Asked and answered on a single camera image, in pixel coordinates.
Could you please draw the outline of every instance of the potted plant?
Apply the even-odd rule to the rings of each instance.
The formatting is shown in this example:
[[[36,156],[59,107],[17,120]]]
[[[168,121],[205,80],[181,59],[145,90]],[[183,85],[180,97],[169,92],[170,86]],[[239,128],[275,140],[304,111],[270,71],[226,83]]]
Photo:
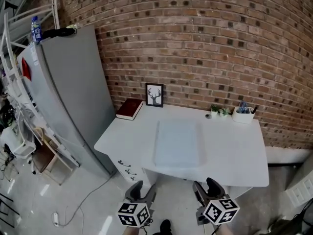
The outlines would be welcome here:
[[[221,118],[226,118],[227,115],[230,114],[230,110],[228,108],[221,108],[219,109],[219,113],[220,113]]]
[[[211,105],[211,116],[214,118],[217,115],[217,112],[219,112],[219,107],[216,104]]]

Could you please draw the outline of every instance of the white mat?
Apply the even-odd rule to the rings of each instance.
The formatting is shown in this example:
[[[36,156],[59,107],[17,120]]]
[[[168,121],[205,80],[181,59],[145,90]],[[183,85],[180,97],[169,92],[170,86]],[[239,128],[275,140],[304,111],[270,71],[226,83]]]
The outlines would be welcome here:
[[[154,162],[159,167],[197,167],[203,150],[201,124],[190,119],[160,120]]]

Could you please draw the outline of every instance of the red object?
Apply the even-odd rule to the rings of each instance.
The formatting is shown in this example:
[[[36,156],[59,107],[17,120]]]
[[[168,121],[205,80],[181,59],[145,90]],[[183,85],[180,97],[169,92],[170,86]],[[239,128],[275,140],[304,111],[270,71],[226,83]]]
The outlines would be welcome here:
[[[22,58],[22,73],[31,81],[30,69],[24,58]]]
[[[128,98],[116,113],[117,118],[134,120],[143,102],[141,99]]]

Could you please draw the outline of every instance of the shoe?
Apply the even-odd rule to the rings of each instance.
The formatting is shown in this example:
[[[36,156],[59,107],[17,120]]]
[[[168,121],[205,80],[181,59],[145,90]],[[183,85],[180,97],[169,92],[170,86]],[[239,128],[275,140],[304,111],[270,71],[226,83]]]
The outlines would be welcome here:
[[[161,233],[168,233],[171,231],[171,221],[165,219],[160,225],[160,232]]]

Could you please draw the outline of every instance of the pen holder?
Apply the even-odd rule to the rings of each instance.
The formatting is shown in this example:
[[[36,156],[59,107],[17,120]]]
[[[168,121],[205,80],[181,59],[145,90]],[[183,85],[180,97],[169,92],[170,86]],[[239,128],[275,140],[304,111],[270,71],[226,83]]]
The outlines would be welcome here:
[[[249,113],[238,113],[239,107],[235,107],[232,118],[235,122],[250,124],[255,114],[252,114],[253,108],[248,107]]]

